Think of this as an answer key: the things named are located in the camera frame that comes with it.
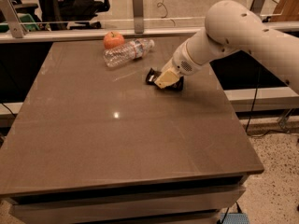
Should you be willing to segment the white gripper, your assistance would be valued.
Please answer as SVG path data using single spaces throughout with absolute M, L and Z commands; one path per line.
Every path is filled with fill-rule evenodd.
M 182 43 L 174 52 L 170 59 L 161 69 L 161 74 L 155 79 L 154 83 L 164 89 L 177 83 L 182 76 L 190 76 L 201 69 L 201 66 L 195 63 L 187 51 L 187 43 Z

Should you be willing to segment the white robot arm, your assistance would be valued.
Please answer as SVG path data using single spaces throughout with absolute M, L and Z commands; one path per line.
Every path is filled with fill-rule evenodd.
M 164 89 L 214 60 L 242 50 L 299 92 L 299 38 L 267 27 L 243 5 L 223 0 L 206 14 L 205 26 L 183 42 L 155 84 Z

